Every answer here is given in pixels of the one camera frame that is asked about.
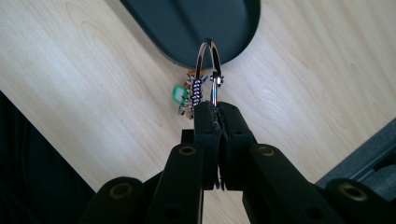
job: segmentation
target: screw hole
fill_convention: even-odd
[[[183,147],[178,152],[185,156],[190,156],[195,153],[195,148],[193,147]]]
[[[275,152],[269,147],[259,147],[259,152],[263,156],[274,156]]]
[[[363,202],[367,199],[367,194],[364,193],[363,190],[358,189],[357,187],[349,184],[349,183],[343,183],[340,185],[339,190],[341,193],[343,193],[345,196],[348,198],[357,201],[357,202]]]
[[[110,189],[109,195],[112,199],[119,200],[130,195],[134,191],[132,185],[128,183],[120,183]]]

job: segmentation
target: black oval object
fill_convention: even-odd
[[[238,56],[254,36],[260,0],[120,0],[154,44],[174,63],[195,67],[205,38],[221,63]],[[205,57],[203,67],[211,65]]]

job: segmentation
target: black fabric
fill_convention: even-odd
[[[0,92],[0,223],[76,223],[93,194]]]

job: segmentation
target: keychain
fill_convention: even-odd
[[[212,89],[210,92],[210,101],[214,107],[218,103],[218,88],[224,82],[224,76],[221,75],[220,60],[218,50],[215,43],[211,39],[205,39],[198,52],[198,59],[195,70],[187,72],[188,79],[183,85],[176,84],[172,98],[178,103],[178,114],[185,115],[189,119],[193,119],[194,107],[202,101],[202,84],[207,80],[205,70],[202,69],[202,61],[206,46],[210,47],[210,55],[212,58],[213,74],[210,76],[212,81]]]

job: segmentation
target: wooden table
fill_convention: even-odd
[[[262,1],[219,99],[315,182],[396,117],[395,11],[394,0]],[[1,1],[0,90],[95,190],[163,169],[192,128],[171,98],[186,72],[119,1]],[[244,222],[240,193],[205,193],[204,223]]]

